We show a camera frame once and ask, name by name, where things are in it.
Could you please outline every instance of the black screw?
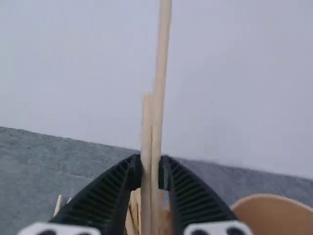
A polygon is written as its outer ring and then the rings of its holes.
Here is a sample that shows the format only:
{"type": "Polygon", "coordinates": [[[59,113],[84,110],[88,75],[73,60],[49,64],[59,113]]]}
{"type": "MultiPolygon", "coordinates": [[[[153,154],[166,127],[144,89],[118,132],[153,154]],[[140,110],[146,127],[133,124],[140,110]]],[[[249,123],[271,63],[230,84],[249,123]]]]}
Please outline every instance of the black screw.
{"type": "Polygon", "coordinates": [[[202,229],[197,229],[194,230],[191,235],[210,235],[209,233],[207,233],[206,231],[202,230],[202,229]]]}
{"type": "Polygon", "coordinates": [[[236,227],[231,227],[226,230],[227,235],[245,235],[244,231],[236,227]]]}
{"type": "Polygon", "coordinates": [[[55,231],[48,229],[48,230],[42,231],[41,233],[39,233],[37,235],[56,235],[56,234],[57,233],[55,231]]]}

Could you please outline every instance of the white background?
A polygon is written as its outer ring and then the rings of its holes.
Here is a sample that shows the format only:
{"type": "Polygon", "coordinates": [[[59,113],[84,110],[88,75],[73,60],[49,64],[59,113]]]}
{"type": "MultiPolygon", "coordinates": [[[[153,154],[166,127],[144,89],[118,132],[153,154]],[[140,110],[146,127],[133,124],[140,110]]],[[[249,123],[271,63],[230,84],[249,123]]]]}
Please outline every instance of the white background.
{"type": "MultiPolygon", "coordinates": [[[[313,2],[174,0],[162,152],[313,178],[313,2]]],[[[140,149],[156,0],[0,0],[0,126],[140,149]]]]}

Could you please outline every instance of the wood piece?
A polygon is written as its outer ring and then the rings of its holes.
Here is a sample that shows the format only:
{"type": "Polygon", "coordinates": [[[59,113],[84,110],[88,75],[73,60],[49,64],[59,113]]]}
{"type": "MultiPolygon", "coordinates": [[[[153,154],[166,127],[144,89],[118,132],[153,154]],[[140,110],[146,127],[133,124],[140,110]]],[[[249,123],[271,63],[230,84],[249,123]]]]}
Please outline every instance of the wood piece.
{"type": "Polygon", "coordinates": [[[158,232],[158,163],[161,156],[163,108],[166,84],[167,53],[171,25],[172,0],[160,0],[156,77],[153,93],[151,158],[151,235],[158,232]]]}
{"type": "Polygon", "coordinates": [[[254,194],[240,199],[231,209],[254,235],[313,234],[313,209],[290,198],[254,194]]]}
{"type": "Polygon", "coordinates": [[[130,212],[133,221],[134,231],[138,234],[138,203],[137,203],[137,193],[136,191],[131,192],[131,199],[130,199],[130,212]]]}
{"type": "Polygon", "coordinates": [[[127,210],[127,213],[126,213],[125,228],[126,228],[127,235],[136,235],[129,209],[127,210]]]}
{"type": "Polygon", "coordinates": [[[56,214],[59,212],[60,206],[61,206],[61,201],[62,201],[62,195],[59,195],[59,196],[58,196],[58,200],[57,200],[57,204],[55,205],[53,217],[55,217],[56,214]]]}
{"type": "Polygon", "coordinates": [[[141,235],[141,190],[138,188],[137,192],[137,205],[138,205],[138,235],[141,235]]]}
{"type": "Polygon", "coordinates": [[[159,219],[159,235],[164,235],[165,232],[165,224],[166,224],[166,211],[164,204],[164,190],[159,190],[159,211],[158,211],[158,219],[159,219]]]}
{"type": "Polygon", "coordinates": [[[145,94],[142,102],[141,127],[141,232],[143,235],[151,233],[151,138],[152,138],[152,110],[151,94],[145,94]]]}

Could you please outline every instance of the wooden craft stick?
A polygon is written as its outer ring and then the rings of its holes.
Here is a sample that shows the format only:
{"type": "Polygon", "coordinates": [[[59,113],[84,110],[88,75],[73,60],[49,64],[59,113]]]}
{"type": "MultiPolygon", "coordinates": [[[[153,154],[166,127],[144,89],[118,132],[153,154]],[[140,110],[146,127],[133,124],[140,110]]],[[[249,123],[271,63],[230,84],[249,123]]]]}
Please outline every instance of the wooden craft stick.
{"type": "Polygon", "coordinates": [[[152,158],[151,158],[151,235],[157,235],[158,223],[158,163],[161,156],[163,108],[167,53],[171,25],[172,0],[160,0],[159,30],[156,57],[156,77],[153,93],[152,158]]]}
{"type": "Polygon", "coordinates": [[[53,217],[55,217],[56,214],[57,214],[57,213],[59,212],[59,210],[60,210],[61,200],[62,200],[62,195],[59,195],[59,196],[58,196],[58,200],[57,200],[57,204],[56,204],[55,209],[54,209],[53,217]]]}
{"type": "Polygon", "coordinates": [[[138,188],[137,192],[137,205],[138,205],[138,235],[141,235],[141,190],[138,188]]]}
{"type": "Polygon", "coordinates": [[[130,211],[131,211],[134,231],[136,234],[138,234],[138,230],[139,230],[138,228],[138,204],[137,204],[136,191],[131,192],[130,211]]]}
{"type": "Polygon", "coordinates": [[[159,235],[164,235],[166,217],[165,217],[164,191],[163,190],[159,190],[158,218],[159,218],[159,235]]]}
{"type": "Polygon", "coordinates": [[[141,179],[141,232],[143,235],[151,233],[151,138],[152,138],[152,110],[151,94],[145,94],[142,102],[141,127],[141,163],[143,168],[141,179]]]}
{"type": "Polygon", "coordinates": [[[125,228],[126,228],[127,235],[136,235],[129,209],[127,210],[127,214],[126,214],[125,228]]]}

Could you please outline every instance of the gray felt surface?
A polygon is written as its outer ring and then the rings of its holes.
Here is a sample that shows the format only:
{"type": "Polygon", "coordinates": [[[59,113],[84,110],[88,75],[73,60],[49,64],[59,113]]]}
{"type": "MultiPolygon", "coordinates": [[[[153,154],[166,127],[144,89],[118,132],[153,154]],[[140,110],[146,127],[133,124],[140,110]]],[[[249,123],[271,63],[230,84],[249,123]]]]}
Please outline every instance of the gray felt surface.
{"type": "MultiPolygon", "coordinates": [[[[0,127],[0,231],[14,235],[51,218],[58,194],[74,196],[97,175],[138,151],[0,127]]],[[[313,206],[313,181],[179,159],[229,205],[275,193],[313,206]]]]}

